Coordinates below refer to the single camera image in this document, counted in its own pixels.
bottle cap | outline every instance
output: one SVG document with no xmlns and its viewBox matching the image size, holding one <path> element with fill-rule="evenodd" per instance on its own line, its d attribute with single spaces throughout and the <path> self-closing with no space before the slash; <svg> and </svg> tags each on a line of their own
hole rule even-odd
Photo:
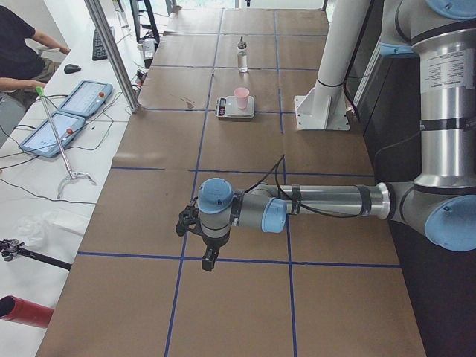
<svg viewBox="0 0 476 357">
<path fill-rule="evenodd" d="M 243 41 L 243 36 L 241 36 L 241 39 L 239 39 L 238 42 L 238 49 L 244 50 L 246 48 L 246 42 Z"/>
</svg>

blue tape grid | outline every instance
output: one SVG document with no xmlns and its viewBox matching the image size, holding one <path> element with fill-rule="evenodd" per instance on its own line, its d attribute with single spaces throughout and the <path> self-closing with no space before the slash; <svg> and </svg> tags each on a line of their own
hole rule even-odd
<svg viewBox="0 0 476 357">
<path fill-rule="evenodd" d="M 220 22 L 219 22 L 219 34 L 221 35 L 236 35 L 235 33 L 221 33 L 222 23 L 224 17 L 224 10 L 222 9 Z M 183 34 L 215 34 L 215 33 L 183 33 Z M 250 69 L 260 69 L 260 70 L 272 70 L 277 71 L 278 75 L 280 71 L 317 71 L 315 68 L 280 68 L 280 59 L 279 59 L 279 37 L 282 36 L 326 36 L 326 35 L 280 35 L 277 34 L 277 14 L 276 10 L 274 11 L 274 34 L 262 34 L 262 33 L 247 33 L 246 36 L 273 36 L 276 42 L 276 68 L 250 68 Z M 166 67 L 166 68 L 232 68 L 234 67 L 216 67 L 216 58 L 218 54 L 219 41 L 221 36 L 217 37 L 216 49 L 213 60 L 213 67 L 207 66 L 180 66 L 180 65 L 152 65 L 153 67 Z M 202 133 L 200 138 L 199 152 L 196 159 L 196 168 L 194 170 L 188 170 L 189 172 L 195 173 L 193 179 L 193 188 L 190 195 L 190 200 L 193 199 L 193 194 L 196 190 L 197 185 L 197 176 L 199 173 L 246 173 L 246 174 L 265 174 L 266 172 L 260 171 L 239 171 L 239 170 L 200 170 L 200 158 L 202 154 L 202 146 L 205 136 L 205 130 L 207 126 L 207 114 L 210 110 L 210 96 L 211 89 L 213 85 L 213 75 L 211 76 L 209 87 L 208 87 L 208 99 L 205 109 L 153 109 L 145 108 L 150 111 L 159 111 L 159 112 L 204 112 L 205 119 L 202 127 Z M 280 116 L 280 131 L 281 135 L 284 133 L 284 123 L 283 115 L 285 114 L 294 114 L 294 112 L 283 112 L 283 103 L 282 103 L 282 94 L 281 88 L 278 87 L 278 97 L 279 97 L 279 112 L 262 112 L 262 113 L 271 113 L 279 114 Z M 155 167 L 112 167 L 113 170 L 157 170 L 163 171 L 164 168 L 155 168 Z M 346 173 L 290 173 L 286 171 L 286 159 L 283 160 L 283 171 L 279 172 L 280 175 L 283 175 L 284 183 L 286 184 L 286 178 L 288 175 L 296 176 L 341 176 L 341 177 L 373 177 L 373 175 L 359 175 L 359 174 L 346 174 Z M 292 342 L 293 342 L 293 353 L 294 357 L 298 357 L 298 340 L 296 333 L 296 318 L 295 318 L 295 296 L 294 296 L 294 283 L 293 283 L 293 266 L 329 266 L 329 267 L 347 267 L 347 268 L 400 268 L 400 265 L 397 264 L 364 264 L 364 263 L 336 263 L 336 262 L 301 262 L 292 260 L 292 241 L 291 241 L 291 232 L 289 229 L 289 220 L 286 218 L 286 233 L 287 233 L 287 245 L 288 245 L 288 260 L 248 260 L 248 259 L 230 259 L 230 258 L 219 258 L 219 263 L 253 263 L 253 264 L 275 264 L 275 265 L 287 265 L 289 267 L 289 294 L 291 301 L 291 317 L 292 317 Z M 173 298 L 172 311 L 170 313 L 170 322 L 169 328 L 167 331 L 167 343 L 165 347 L 164 357 L 168 357 L 170 351 L 170 343 L 172 340 L 173 334 L 173 324 L 176 314 L 176 307 L 179 298 L 180 290 L 180 281 L 181 281 L 181 272 L 183 269 L 184 261 L 200 261 L 201 257 L 187 257 L 185 255 L 185 249 L 187 246 L 187 234 L 185 234 L 184 242 L 181 248 L 180 256 L 167 256 L 167 255 L 150 255 L 150 254 L 122 254 L 122 253 L 97 253 L 90 251 L 78 251 L 78 255 L 82 256 L 96 256 L 96 257 L 124 257 L 124 258 L 135 258 L 135 259 L 156 259 L 156 260 L 178 260 L 178 274 L 176 280 L 176 288 Z"/>
</svg>

pink cup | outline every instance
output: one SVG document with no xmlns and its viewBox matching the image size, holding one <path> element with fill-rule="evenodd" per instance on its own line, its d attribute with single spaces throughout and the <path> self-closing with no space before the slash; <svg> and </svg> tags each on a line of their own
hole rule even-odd
<svg viewBox="0 0 476 357">
<path fill-rule="evenodd" d="M 250 91 L 247 88 L 239 87 L 233 91 L 235 99 L 237 100 L 238 108 L 246 109 L 248 106 L 248 98 Z"/>
</svg>

keyboard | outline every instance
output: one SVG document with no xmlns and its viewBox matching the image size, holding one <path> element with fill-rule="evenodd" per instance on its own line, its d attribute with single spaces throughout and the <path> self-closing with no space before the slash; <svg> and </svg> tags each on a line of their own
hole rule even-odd
<svg viewBox="0 0 476 357">
<path fill-rule="evenodd" d="M 109 30 L 111 30 L 112 37 L 114 37 L 114 28 L 110 27 Z M 99 36 L 99 32 L 97 32 L 97 29 L 94 29 L 94 35 L 92 38 L 92 60 L 93 61 L 98 61 L 98 60 L 105 60 L 107 58 L 107 52 L 106 49 L 104 48 L 103 45 L 103 40 Z"/>
</svg>

glass bottle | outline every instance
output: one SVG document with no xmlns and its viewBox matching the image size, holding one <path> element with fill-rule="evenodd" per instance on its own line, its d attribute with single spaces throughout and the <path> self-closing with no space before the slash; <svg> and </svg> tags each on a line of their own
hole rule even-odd
<svg viewBox="0 0 476 357">
<path fill-rule="evenodd" d="M 248 61 L 246 53 L 246 42 L 243 41 L 243 36 L 238 42 L 238 72 L 245 73 L 248 72 Z"/>
</svg>

